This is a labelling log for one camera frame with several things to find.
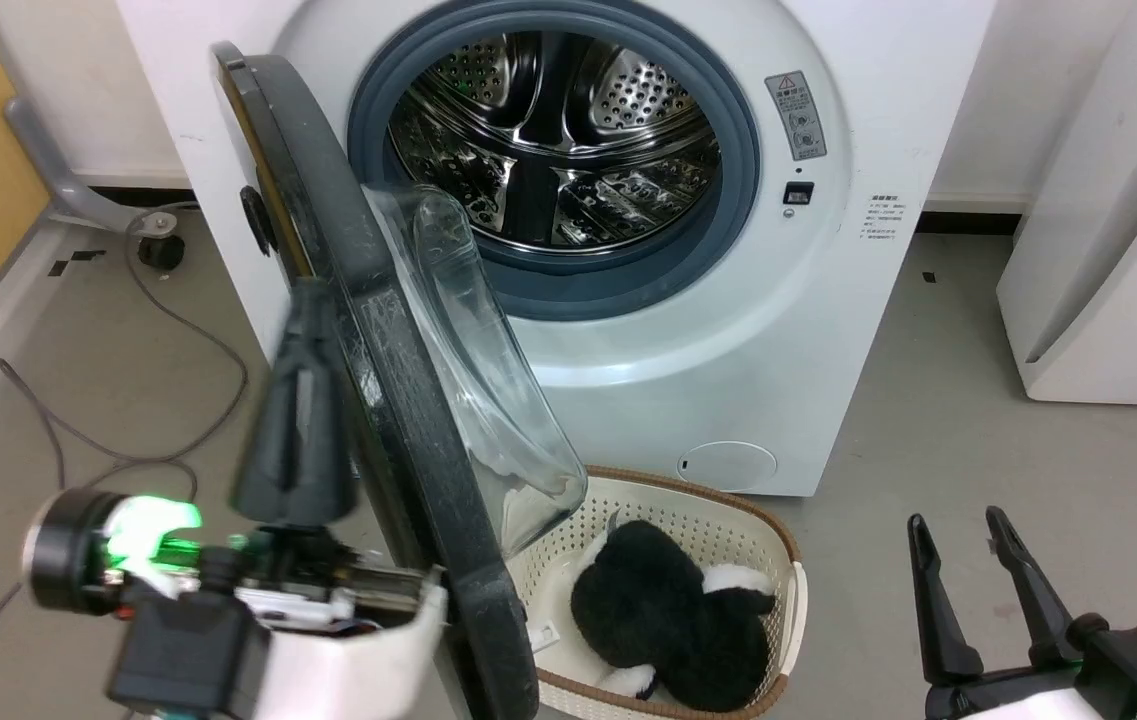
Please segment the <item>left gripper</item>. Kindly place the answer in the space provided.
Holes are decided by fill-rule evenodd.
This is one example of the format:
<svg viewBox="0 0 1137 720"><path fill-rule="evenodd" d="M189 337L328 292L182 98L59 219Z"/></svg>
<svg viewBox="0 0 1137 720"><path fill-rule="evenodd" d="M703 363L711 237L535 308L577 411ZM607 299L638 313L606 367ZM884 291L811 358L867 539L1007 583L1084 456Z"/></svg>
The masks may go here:
<svg viewBox="0 0 1137 720"><path fill-rule="evenodd" d="M379 564L325 528L358 503L347 381L329 287L300 278L231 488L263 525L197 543L193 503L69 489L25 541L38 606L113 615L144 642L440 642L435 571Z"/></svg>

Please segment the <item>black-rimmed glass washer door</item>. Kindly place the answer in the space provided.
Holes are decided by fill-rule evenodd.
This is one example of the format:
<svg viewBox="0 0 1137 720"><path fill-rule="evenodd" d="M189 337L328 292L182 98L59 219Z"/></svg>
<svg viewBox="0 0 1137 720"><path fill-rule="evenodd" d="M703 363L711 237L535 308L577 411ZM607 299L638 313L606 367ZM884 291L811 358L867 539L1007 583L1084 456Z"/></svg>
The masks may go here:
<svg viewBox="0 0 1137 720"><path fill-rule="evenodd" d="M437 570L446 624L425 678L445 657L463 715L536 720L533 639L508 564L581 506L588 475L460 205L434 187L364 183L284 56L222 41L211 58L256 174L239 192L244 222L279 256L287 315L300 278L324 281L338 315L358 503L332 533L379 564Z"/></svg>

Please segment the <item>white front-load washing machine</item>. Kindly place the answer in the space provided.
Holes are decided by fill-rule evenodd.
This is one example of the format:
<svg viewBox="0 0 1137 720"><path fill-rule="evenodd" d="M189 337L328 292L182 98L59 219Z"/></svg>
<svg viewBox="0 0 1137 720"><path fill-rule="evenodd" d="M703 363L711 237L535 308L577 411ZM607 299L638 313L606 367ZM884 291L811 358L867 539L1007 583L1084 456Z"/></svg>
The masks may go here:
<svg viewBox="0 0 1137 720"><path fill-rule="evenodd" d="M669 64L708 101L727 177L650 258L487 278L587 464L746 495L816 491L997 0L116 0L262 350L287 282L239 191L211 45L284 56L364 183L414 71L467 38L564 28ZM765 78L800 71L827 155L792 160Z"/></svg>

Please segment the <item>steel washing machine drum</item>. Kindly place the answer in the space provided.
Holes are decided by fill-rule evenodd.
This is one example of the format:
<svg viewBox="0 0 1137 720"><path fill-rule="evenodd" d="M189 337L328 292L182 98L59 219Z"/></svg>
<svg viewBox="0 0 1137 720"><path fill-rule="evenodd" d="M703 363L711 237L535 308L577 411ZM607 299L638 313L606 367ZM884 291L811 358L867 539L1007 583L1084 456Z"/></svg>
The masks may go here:
<svg viewBox="0 0 1137 720"><path fill-rule="evenodd" d="M664 65L551 31L440 56L388 136L404 172L453 193L478 234L550 256L646 242L692 213L722 164L709 119Z"/></svg>

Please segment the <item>black caster wheel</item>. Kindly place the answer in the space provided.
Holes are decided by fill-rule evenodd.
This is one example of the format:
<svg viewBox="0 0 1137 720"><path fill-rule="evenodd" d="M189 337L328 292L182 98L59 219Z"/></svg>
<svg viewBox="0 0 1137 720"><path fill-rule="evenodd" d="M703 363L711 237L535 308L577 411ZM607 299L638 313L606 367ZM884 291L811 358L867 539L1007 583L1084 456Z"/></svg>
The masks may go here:
<svg viewBox="0 0 1137 720"><path fill-rule="evenodd" d="M186 243L176 233L179 220L171 212L156 212L140 218L136 259L157 272L172 272L184 260Z"/></svg>

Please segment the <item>white woven laundry basket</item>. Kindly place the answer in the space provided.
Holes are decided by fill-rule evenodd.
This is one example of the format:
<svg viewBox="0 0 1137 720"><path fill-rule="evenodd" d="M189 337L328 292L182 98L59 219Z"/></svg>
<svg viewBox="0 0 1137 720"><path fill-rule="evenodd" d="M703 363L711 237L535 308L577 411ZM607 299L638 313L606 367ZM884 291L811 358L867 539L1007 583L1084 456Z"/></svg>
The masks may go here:
<svg viewBox="0 0 1137 720"><path fill-rule="evenodd" d="M608 667L573 623L568 591L576 562L609 520L650 521L700 565L752 568L772 580L775 606L764 618L770 656L754 697L733 712L679 705L667 692L633 700L601 692ZM586 500L508 564L528 612L545 711L573 720L764 720L783 696L810 615L810 579L795 537L756 503L683 480L592 466Z"/></svg>

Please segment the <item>white box-shaped appliance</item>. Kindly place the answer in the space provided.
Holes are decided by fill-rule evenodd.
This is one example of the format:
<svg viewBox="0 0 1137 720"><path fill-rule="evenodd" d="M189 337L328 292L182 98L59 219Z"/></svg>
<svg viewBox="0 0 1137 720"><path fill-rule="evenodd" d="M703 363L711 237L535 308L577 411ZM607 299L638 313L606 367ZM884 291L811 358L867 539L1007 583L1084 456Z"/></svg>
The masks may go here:
<svg viewBox="0 0 1137 720"><path fill-rule="evenodd" d="M1137 0L1063 129L996 296L1030 398L1137 406Z"/></svg>

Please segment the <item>black and white plush toy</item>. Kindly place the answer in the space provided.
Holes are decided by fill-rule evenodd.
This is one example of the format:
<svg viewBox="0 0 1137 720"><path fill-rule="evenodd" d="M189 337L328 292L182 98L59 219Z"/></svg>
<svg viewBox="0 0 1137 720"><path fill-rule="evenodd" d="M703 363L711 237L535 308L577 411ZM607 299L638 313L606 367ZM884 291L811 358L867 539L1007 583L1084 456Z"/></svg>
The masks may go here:
<svg viewBox="0 0 1137 720"><path fill-rule="evenodd" d="M609 520L578 562L568 606L605 662L600 692L649 700L663 688L686 707L733 712L765 682L777 582L735 564L700 568L649 521Z"/></svg>

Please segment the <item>grey stand with caster wheel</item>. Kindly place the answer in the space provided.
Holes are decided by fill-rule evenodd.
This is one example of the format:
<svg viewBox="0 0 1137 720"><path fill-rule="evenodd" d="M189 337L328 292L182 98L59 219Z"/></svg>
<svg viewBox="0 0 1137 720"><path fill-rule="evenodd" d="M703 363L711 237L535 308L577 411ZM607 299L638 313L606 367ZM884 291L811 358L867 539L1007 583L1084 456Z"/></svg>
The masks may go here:
<svg viewBox="0 0 1137 720"><path fill-rule="evenodd" d="M130 208L80 181L36 109L23 97L13 96L5 102L5 121L51 195L53 220L156 240L175 234L179 220L171 212Z"/></svg>

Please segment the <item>grey warning sticker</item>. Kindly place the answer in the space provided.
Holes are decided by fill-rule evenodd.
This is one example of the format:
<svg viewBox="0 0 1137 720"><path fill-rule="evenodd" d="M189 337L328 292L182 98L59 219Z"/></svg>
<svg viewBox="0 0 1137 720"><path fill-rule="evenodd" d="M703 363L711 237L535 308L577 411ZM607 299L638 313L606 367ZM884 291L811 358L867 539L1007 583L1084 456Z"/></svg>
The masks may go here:
<svg viewBox="0 0 1137 720"><path fill-rule="evenodd" d="M827 141L818 113L818 105L804 73L787 72L765 78L769 94L786 129L792 160L807 162L824 158Z"/></svg>

